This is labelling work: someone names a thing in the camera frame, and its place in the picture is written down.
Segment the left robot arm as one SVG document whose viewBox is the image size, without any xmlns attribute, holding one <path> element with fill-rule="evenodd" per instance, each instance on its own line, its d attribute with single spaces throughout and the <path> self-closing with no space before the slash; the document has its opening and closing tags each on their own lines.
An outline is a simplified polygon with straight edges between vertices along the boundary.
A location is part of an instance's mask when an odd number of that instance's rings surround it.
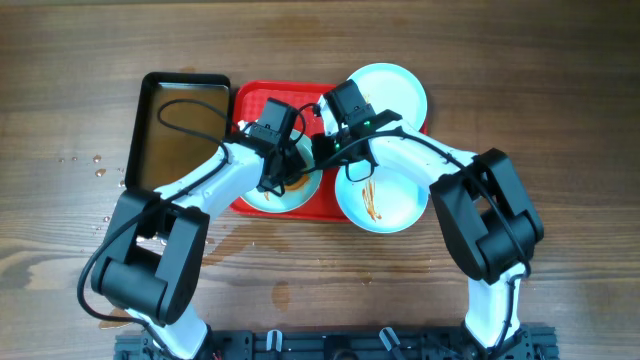
<svg viewBox="0 0 640 360">
<path fill-rule="evenodd" d="M 191 304 L 210 223 L 237 198 L 311 167 L 311 141 L 278 146 L 241 135 L 190 173 L 153 191 L 129 189 L 103 243 L 83 268 L 90 287 L 143 326 L 154 353 L 211 359 L 214 337 Z"/>
</svg>

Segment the orange green scrub sponge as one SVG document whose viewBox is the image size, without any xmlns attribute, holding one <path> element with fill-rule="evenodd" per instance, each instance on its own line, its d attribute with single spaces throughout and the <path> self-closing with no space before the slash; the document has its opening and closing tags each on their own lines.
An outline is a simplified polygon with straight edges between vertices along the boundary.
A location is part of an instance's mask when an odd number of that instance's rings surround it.
<svg viewBox="0 0 640 360">
<path fill-rule="evenodd" d="M 296 190 L 299 190 L 300 188 L 303 188 L 309 180 L 310 180 L 309 175 L 305 174 L 301 176 L 296 182 L 290 185 L 285 185 L 284 188 L 287 192 L 296 191 Z"/>
</svg>

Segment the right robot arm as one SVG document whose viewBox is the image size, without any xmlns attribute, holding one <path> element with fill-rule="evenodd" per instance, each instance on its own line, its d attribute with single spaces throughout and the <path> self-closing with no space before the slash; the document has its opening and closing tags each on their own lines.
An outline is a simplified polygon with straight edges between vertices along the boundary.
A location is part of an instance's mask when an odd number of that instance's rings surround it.
<svg viewBox="0 0 640 360">
<path fill-rule="evenodd" d="M 477 353 L 496 359 L 515 343 L 519 285 L 531 274 L 542 221 L 513 163 L 492 148 L 457 150 L 385 110 L 311 138 L 318 168 L 366 161 L 428 190 L 450 256 L 468 277 L 464 328 Z"/>
</svg>

